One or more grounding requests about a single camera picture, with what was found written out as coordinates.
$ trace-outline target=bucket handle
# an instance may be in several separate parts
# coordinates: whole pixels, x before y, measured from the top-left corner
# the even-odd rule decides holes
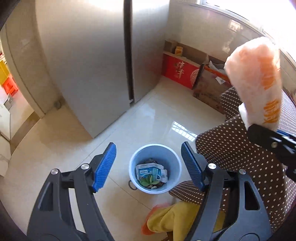
[[[138,188],[132,188],[131,187],[131,180],[128,181],[128,186],[130,187],[131,190],[134,190],[134,191],[138,189]]]

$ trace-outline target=brown polka dot apron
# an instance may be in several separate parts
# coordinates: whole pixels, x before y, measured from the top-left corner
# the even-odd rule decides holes
[[[272,230],[275,231],[283,223],[295,199],[296,183],[285,175],[287,168],[277,160],[274,153],[248,140],[238,111],[242,102],[234,87],[221,95],[221,103],[226,121],[197,136],[197,153],[222,169],[234,172],[245,169],[262,197]],[[296,108],[284,92],[281,109],[279,129],[296,135]],[[178,184],[169,193],[196,204],[201,204],[204,196],[191,180]],[[222,211],[227,210],[228,193],[228,188],[223,190]]]

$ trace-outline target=tiled wall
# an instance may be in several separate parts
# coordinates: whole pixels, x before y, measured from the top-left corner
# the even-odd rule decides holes
[[[6,22],[9,50],[4,53],[10,51],[26,88],[47,113],[60,93],[48,74],[36,24],[35,0],[21,0]]]
[[[171,0],[166,38],[225,61],[240,45],[262,34],[224,14]],[[284,87],[296,89],[296,69],[281,54]]]

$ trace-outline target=refrigerator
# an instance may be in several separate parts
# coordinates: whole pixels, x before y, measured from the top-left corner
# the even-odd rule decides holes
[[[159,81],[169,0],[36,0],[48,71],[94,138]]]

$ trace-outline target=silver screw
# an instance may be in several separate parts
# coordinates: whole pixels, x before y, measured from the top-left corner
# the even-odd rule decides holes
[[[89,165],[87,163],[81,165],[82,170],[87,170],[88,168],[89,168]]]
[[[209,163],[208,165],[207,165],[210,169],[216,169],[216,164],[214,164],[214,163]]]
[[[239,173],[242,174],[242,175],[245,175],[247,172],[245,169],[239,169]]]
[[[53,175],[56,175],[59,173],[59,170],[55,168],[55,169],[52,169],[52,171],[50,173]]]
[[[276,148],[277,147],[277,142],[272,142],[271,148]]]

